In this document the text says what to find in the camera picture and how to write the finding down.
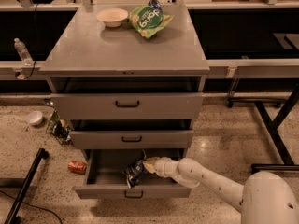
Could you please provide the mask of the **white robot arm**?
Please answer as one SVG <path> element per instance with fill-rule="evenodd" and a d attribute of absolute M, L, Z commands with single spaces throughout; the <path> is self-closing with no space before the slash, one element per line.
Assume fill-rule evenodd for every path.
<path fill-rule="evenodd" d="M 298 204 L 291 187 L 278 175 L 258 172 L 244 185 L 214 173 L 191 158 L 147 158 L 144 167 L 152 174 L 172 178 L 193 189 L 203 184 L 241 215 L 241 224 L 299 224 Z"/>

